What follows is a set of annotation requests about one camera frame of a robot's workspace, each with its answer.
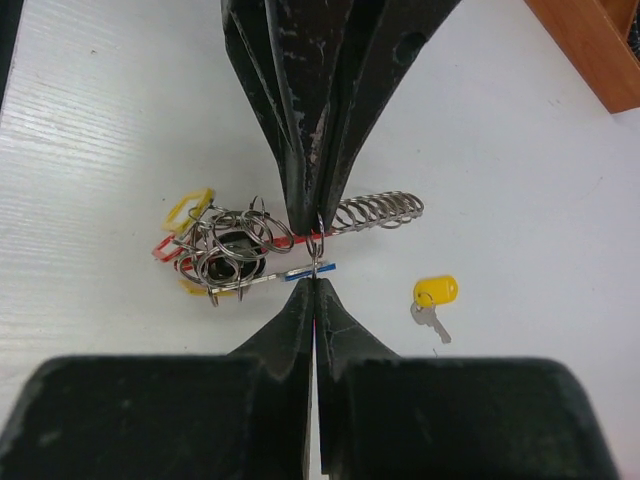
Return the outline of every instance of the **metal coil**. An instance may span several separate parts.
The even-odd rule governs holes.
[[[385,192],[340,202],[326,236],[358,232],[376,226],[394,229],[418,218],[424,204],[415,195]],[[189,282],[212,290],[234,289],[239,298],[251,281],[260,277],[269,253],[286,254],[305,238],[294,236],[280,220],[271,217],[256,197],[246,210],[227,210],[210,202],[198,216],[189,211],[190,228],[173,243],[183,249],[175,269]]]

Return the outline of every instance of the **metal wire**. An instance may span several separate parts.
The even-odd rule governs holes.
[[[321,238],[300,239],[280,220],[271,217],[264,201],[256,197],[246,210],[227,210],[210,202],[200,215],[191,209],[192,225],[173,243],[183,249],[175,269],[190,282],[207,289],[214,305],[216,292],[244,290],[262,276],[269,253],[286,254],[306,241],[314,260],[314,272],[324,253],[324,237],[358,232],[376,226],[394,229],[422,215],[424,204],[415,195],[385,192],[340,202],[330,229]]]

